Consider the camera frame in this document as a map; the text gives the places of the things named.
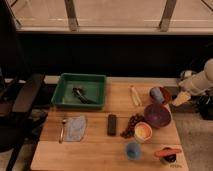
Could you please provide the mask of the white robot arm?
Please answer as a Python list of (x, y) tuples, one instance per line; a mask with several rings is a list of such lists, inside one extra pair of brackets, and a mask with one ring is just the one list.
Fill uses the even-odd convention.
[(174, 106), (180, 106), (189, 101), (192, 96), (203, 94), (205, 91), (213, 87), (213, 58), (209, 59), (204, 69), (179, 82), (181, 91), (172, 101)]

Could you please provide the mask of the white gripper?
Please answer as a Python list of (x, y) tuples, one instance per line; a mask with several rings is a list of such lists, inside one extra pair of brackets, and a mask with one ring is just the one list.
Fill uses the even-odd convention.
[(172, 104), (174, 106), (180, 106), (190, 100), (191, 95), (199, 95), (201, 93), (200, 83), (194, 77), (184, 79), (179, 83), (179, 86), (185, 91), (181, 91), (173, 100)]

